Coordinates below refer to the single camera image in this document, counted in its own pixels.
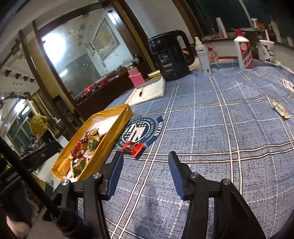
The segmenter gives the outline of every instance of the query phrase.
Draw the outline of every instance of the gold tray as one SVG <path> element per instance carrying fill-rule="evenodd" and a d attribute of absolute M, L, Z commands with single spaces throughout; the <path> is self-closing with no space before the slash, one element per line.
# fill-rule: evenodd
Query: gold tray
<path fill-rule="evenodd" d="M 87 179 L 92 174 L 100 171 L 121 132 L 133 115 L 128 104 L 115 106 L 94 114 L 83 124 L 52 166 L 51 172 L 58 180 L 63 180 L 65 178 L 66 175 L 62 175 L 61 172 L 68 172 L 70 166 L 69 163 L 64 162 L 70 157 L 71 151 L 76 146 L 77 141 L 84 137 L 85 133 L 96 123 L 95 118 L 105 119 L 116 115 L 118 115 L 118 118 L 95 149 L 92 158 L 80 174 L 78 181 Z"/>

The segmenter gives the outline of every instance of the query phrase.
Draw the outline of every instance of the black pole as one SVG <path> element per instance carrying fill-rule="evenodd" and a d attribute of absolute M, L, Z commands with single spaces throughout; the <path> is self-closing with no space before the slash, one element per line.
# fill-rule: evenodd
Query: black pole
<path fill-rule="evenodd" d="M 52 202 L 36 180 L 27 171 L 24 164 L 19 160 L 13 150 L 8 146 L 2 137 L 0 137 L 0 152 L 5 156 L 5 158 L 11 163 L 15 168 L 21 178 L 30 187 L 30 189 L 36 194 L 40 201 L 45 205 L 45 207 L 52 213 L 56 218 L 60 215 L 59 208 Z"/>

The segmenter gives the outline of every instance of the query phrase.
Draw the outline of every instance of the kettle handle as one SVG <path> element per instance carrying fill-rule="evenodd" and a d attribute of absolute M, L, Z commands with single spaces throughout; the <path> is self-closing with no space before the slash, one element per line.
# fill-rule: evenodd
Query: kettle handle
<path fill-rule="evenodd" d="M 181 36 L 183 38 L 184 43 L 186 45 L 186 48 L 187 48 L 187 50 L 188 50 L 188 52 L 190 54 L 191 59 L 189 61 L 187 61 L 188 66 L 191 65 L 191 64 L 193 64 L 194 61 L 195 61 L 195 56 L 194 56 L 192 47 L 191 47 L 191 45 L 189 43 L 189 40 L 188 40 L 186 34 L 183 31 L 181 31 L 181 30 L 176 30 L 175 31 L 175 34 L 176 34 L 176 37 Z"/>

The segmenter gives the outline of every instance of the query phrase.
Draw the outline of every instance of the blue plaid tablecloth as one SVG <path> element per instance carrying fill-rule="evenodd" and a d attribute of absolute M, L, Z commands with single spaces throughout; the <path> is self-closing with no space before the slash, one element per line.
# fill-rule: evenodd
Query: blue plaid tablecloth
<path fill-rule="evenodd" d="M 124 157 L 116 193 L 103 202 L 111 238 L 181 238 L 189 202 L 176 193 L 170 151 L 208 180 L 230 179 L 267 238 L 283 227 L 294 208 L 294 119 L 285 120 L 271 102 L 294 115 L 293 95 L 282 84 L 294 76 L 276 65 L 254 65 L 243 72 L 237 61 L 216 63 L 211 76 L 193 70 L 166 82 L 164 97 L 132 107 L 133 118 L 162 116 L 164 125 L 140 157 Z M 109 107 L 123 104 L 131 91 Z M 212 233 L 210 199 L 207 238 Z"/>

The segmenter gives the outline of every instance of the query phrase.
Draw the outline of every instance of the window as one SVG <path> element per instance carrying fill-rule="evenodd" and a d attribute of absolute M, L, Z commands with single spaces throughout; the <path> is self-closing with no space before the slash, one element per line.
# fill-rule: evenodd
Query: window
<path fill-rule="evenodd" d="M 73 98 L 133 61 L 115 23 L 100 9 L 71 19 L 42 37 L 46 54 Z"/>
<path fill-rule="evenodd" d="M 203 34 L 211 35 L 211 25 L 218 31 L 216 18 L 220 17 L 227 32 L 232 28 L 251 27 L 251 19 L 257 18 L 265 29 L 272 32 L 275 22 L 282 38 L 294 39 L 294 19 L 287 0 L 185 0 L 197 19 Z"/>
<path fill-rule="evenodd" d="M 279 29 L 281 37 L 294 39 L 294 18 L 291 15 L 292 7 L 287 7 L 286 0 L 243 0 L 251 18 L 257 18 L 270 30 L 271 21 L 274 21 Z"/>
<path fill-rule="evenodd" d="M 10 140 L 20 149 L 22 145 L 28 148 L 31 145 L 30 136 L 30 121 L 28 114 L 31 112 L 30 107 L 27 105 L 21 113 L 16 117 L 15 121 L 8 132 Z"/>
<path fill-rule="evenodd" d="M 213 25 L 217 31 L 217 17 L 221 18 L 226 32 L 232 32 L 232 28 L 250 27 L 250 21 L 239 0 L 186 0 L 186 2 L 204 35 L 212 34 L 210 25 Z"/>

